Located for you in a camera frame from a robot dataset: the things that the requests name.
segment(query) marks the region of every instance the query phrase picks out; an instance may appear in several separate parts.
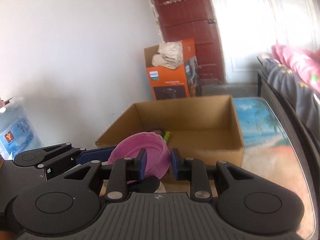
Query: floor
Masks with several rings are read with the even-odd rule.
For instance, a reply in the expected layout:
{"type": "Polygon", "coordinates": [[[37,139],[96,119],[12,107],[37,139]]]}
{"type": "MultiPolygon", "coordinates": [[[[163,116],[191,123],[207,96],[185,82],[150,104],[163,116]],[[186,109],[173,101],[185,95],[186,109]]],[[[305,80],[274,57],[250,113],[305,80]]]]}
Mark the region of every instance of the floor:
{"type": "Polygon", "coordinates": [[[232,95],[234,98],[256,97],[257,84],[204,85],[202,95],[232,95]]]}

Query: cardboard box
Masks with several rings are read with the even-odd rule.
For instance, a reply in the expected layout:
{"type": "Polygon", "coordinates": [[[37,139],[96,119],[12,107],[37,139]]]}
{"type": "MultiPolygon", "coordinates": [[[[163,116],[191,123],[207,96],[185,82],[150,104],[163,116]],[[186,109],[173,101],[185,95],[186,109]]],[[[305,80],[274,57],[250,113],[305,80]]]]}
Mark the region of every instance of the cardboard box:
{"type": "MultiPolygon", "coordinates": [[[[168,147],[183,158],[193,157],[215,165],[226,160],[241,166],[243,137],[231,96],[184,98],[135,103],[97,140],[112,147],[139,132],[163,128],[171,132],[168,147]]],[[[161,180],[167,192],[189,192],[190,183],[175,181],[172,171],[161,180]]]]}
{"type": "Polygon", "coordinates": [[[153,66],[152,57],[158,54],[159,45],[144,49],[144,56],[153,98],[155,100],[201,96],[196,59],[195,40],[179,41],[183,48],[183,61],[177,69],[153,66]]]}

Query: logo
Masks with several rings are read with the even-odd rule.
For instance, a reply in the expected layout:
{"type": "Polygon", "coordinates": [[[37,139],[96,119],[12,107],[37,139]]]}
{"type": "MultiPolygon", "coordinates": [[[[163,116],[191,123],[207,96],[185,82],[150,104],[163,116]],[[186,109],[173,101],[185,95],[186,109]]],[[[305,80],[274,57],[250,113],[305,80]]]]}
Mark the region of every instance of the logo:
{"type": "Polygon", "coordinates": [[[158,195],[158,196],[155,196],[155,198],[156,198],[157,200],[160,200],[160,199],[162,199],[163,197],[162,197],[161,195],[158,195]]]}
{"type": "Polygon", "coordinates": [[[187,75],[191,75],[190,66],[189,65],[186,65],[186,73],[187,73],[187,75]]]}
{"type": "Polygon", "coordinates": [[[4,135],[4,137],[7,139],[7,142],[8,142],[8,143],[11,142],[11,141],[14,139],[11,131],[9,131],[8,133],[6,133],[6,134],[4,135]]]}
{"type": "Polygon", "coordinates": [[[150,71],[149,75],[151,77],[151,80],[159,80],[159,73],[158,71],[150,71]]]}

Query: open cardboard box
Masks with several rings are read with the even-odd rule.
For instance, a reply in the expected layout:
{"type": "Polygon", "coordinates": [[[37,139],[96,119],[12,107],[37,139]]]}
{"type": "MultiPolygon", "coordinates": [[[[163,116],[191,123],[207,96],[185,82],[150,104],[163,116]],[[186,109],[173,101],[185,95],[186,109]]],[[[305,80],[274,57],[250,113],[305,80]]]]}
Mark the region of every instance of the open cardboard box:
{"type": "MultiPolygon", "coordinates": [[[[162,128],[171,132],[169,149],[215,165],[225,160],[241,166],[243,137],[231,96],[160,100],[131,105],[97,140],[112,147],[139,132],[162,128]]],[[[167,192],[189,192],[189,182],[177,182],[169,171],[161,180],[167,192]]]]}

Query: doorway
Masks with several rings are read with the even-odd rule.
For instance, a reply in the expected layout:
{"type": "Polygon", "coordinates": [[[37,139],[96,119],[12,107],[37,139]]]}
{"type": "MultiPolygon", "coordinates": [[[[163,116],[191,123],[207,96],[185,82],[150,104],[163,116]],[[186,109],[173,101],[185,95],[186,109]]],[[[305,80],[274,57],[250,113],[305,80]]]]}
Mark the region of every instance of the doorway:
{"type": "Polygon", "coordinates": [[[224,84],[220,38],[210,0],[154,0],[165,42],[195,38],[201,84],[224,84]]]}

